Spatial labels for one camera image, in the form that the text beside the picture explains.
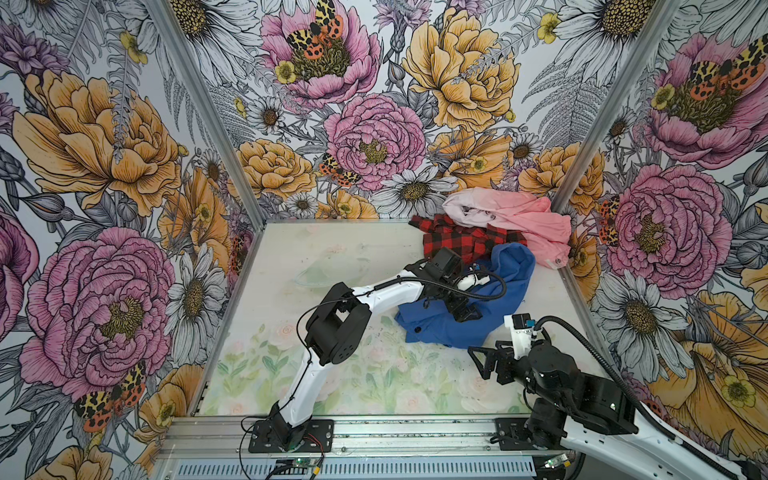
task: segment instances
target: plaid fabric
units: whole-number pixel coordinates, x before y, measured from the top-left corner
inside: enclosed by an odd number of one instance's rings
[[[462,227],[446,214],[436,214],[434,219],[416,215],[408,222],[424,233],[424,256],[432,258],[443,247],[448,247],[462,257],[465,265],[478,258],[490,257],[491,250],[503,243],[522,243],[528,246],[519,230],[504,230],[488,225]]]

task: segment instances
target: clothing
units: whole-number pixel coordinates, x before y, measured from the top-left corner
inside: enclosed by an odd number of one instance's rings
[[[571,218],[551,212],[547,197],[475,187],[449,195],[442,206],[453,221],[465,227],[520,230],[541,265],[568,265]]]
[[[437,214],[435,218],[421,218],[414,215],[409,225],[413,225],[424,233],[424,256],[432,258],[443,247],[448,247],[458,253],[465,265],[470,265],[480,258],[491,256],[491,250],[503,243],[522,243],[526,245],[525,237],[517,230],[505,230],[489,226],[462,227],[451,217]]]
[[[520,306],[535,265],[536,259],[525,245],[497,245],[491,253],[490,270],[506,281],[507,293],[497,300],[470,299],[468,303],[476,305],[482,318],[459,323],[442,300],[416,300],[402,304],[395,320],[406,329],[407,343],[441,343],[460,349],[481,346],[485,337],[504,323],[504,315],[513,314]],[[493,295],[501,289],[499,282],[492,280],[472,292]]]

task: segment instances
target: orange and black butterfly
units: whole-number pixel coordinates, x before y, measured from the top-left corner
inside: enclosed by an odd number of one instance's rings
[[[341,38],[344,20],[336,14],[333,0],[318,0],[315,6],[315,21],[309,29],[296,30],[286,40],[290,47],[304,55],[307,60],[320,60],[332,40]]]
[[[736,58],[726,60],[722,65],[714,61],[698,61],[690,66],[689,80],[694,84],[690,96],[696,101],[705,101],[713,93],[723,94],[732,88],[742,91],[755,83],[766,70],[768,57],[768,34],[749,44]]]
[[[609,247],[618,247],[619,233],[616,231],[616,213],[619,211],[619,196],[614,195],[600,205],[600,241]]]
[[[139,403],[146,385],[146,364],[142,360],[111,390],[88,393],[74,403],[74,411],[85,420],[83,430],[96,433],[107,426],[113,416]]]
[[[318,167],[320,174],[330,177],[341,187],[351,187],[360,181],[360,176],[355,172],[344,170],[339,162],[331,154],[323,154],[323,162]]]

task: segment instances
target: floral tablecloth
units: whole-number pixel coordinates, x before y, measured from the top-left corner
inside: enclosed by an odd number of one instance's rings
[[[359,286],[383,280],[422,257],[421,239],[422,233],[407,223],[268,225],[215,364],[202,414],[268,412],[300,367],[303,347],[296,337],[296,319],[324,297],[327,286],[320,284],[341,280]],[[575,321],[559,275],[539,266],[519,311]],[[519,386],[483,380],[465,350],[405,343],[405,330],[393,320],[396,312],[371,318],[355,354],[329,374],[316,414],[527,411]],[[548,329],[561,348],[558,339],[574,343],[558,328]],[[485,345],[498,339],[509,339],[503,326]],[[599,372],[581,347],[575,350],[569,353],[582,369]]]

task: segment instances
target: pink garment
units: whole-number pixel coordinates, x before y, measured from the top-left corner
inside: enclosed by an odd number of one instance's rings
[[[475,187],[449,195],[442,206],[453,221],[464,227],[492,225],[520,230],[540,265],[568,265],[571,218],[551,212],[547,197]]]

